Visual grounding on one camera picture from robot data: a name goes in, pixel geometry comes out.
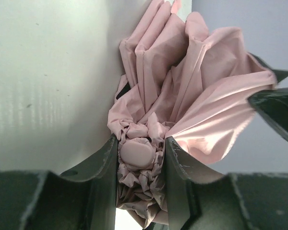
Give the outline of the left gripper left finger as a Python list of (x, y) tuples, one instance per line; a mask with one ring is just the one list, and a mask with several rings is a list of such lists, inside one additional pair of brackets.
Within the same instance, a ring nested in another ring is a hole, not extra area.
[(0, 230), (115, 228), (118, 141), (76, 166), (51, 171), (0, 171)]

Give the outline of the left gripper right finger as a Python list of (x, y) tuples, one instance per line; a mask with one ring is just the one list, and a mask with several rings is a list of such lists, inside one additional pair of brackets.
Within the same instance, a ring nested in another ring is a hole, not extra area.
[(288, 173), (222, 175), (165, 142), (171, 230), (288, 230)]

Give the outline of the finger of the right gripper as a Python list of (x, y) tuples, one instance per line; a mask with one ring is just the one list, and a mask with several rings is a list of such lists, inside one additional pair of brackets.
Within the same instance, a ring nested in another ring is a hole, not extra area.
[(274, 69), (270, 65), (268, 65), (263, 59), (258, 57), (257, 55), (255, 55), (253, 53), (250, 53), (250, 54), (259, 62), (259, 64), (261, 66), (263, 66), (266, 69), (269, 69), (270, 71), (272, 71), (275, 74), (278, 83), (280, 83), (281, 81), (283, 81), (284, 79), (286, 79), (288, 77), (288, 70)]
[(248, 98), (248, 102), (288, 142), (288, 88), (257, 92)]

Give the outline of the pink folding umbrella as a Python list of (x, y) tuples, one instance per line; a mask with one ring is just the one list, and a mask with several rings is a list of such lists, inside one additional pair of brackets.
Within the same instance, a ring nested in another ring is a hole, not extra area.
[(241, 29), (209, 32), (200, 13), (185, 21), (177, 3), (154, 0), (120, 43), (125, 74), (108, 128), (118, 140), (117, 207), (142, 228), (168, 224), (165, 139), (204, 164), (222, 160), (250, 123), (247, 99), (277, 85), (246, 51)]

